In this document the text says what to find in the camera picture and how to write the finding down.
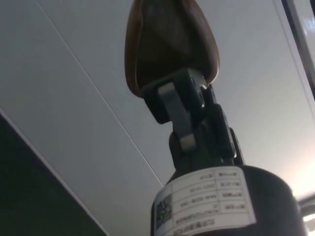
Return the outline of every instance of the black bracket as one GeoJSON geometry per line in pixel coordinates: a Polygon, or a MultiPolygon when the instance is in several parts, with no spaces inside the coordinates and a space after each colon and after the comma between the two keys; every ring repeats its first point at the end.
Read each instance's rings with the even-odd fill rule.
{"type": "Polygon", "coordinates": [[[145,86],[143,97],[159,123],[173,122],[169,145],[178,172],[244,163],[234,131],[200,72],[181,69],[145,86]]]}

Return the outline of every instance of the white ceiling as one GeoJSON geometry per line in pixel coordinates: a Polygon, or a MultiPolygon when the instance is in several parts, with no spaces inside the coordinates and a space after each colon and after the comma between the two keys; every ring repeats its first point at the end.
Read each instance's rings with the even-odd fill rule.
{"type": "MultiPolygon", "coordinates": [[[[124,75],[131,0],[0,1],[0,112],[111,236],[149,235],[174,172],[124,75]]],[[[199,0],[217,40],[218,102],[248,165],[315,192],[314,99],[280,0],[199,0]]]]}

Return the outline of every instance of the cylindrical body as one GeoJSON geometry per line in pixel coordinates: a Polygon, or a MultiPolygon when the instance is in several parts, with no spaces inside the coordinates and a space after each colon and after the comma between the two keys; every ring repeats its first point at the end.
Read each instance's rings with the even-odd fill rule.
{"type": "Polygon", "coordinates": [[[306,236],[299,206],[276,175],[251,166],[176,173],[155,199],[151,236],[306,236]]]}

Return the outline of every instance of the white label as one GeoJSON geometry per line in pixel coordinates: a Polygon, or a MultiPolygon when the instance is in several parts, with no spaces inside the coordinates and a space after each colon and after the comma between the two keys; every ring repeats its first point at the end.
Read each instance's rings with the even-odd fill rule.
{"type": "Polygon", "coordinates": [[[245,176],[236,166],[182,176],[155,198],[155,236],[192,235],[254,223],[245,176]]]}

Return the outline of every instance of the qr code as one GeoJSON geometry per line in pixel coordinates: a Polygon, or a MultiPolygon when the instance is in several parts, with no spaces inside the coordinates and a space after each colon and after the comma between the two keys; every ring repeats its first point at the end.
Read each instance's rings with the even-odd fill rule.
{"type": "Polygon", "coordinates": [[[167,195],[157,205],[157,214],[156,214],[156,226],[157,229],[164,224],[166,221],[172,219],[172,195],[167,195]]]}

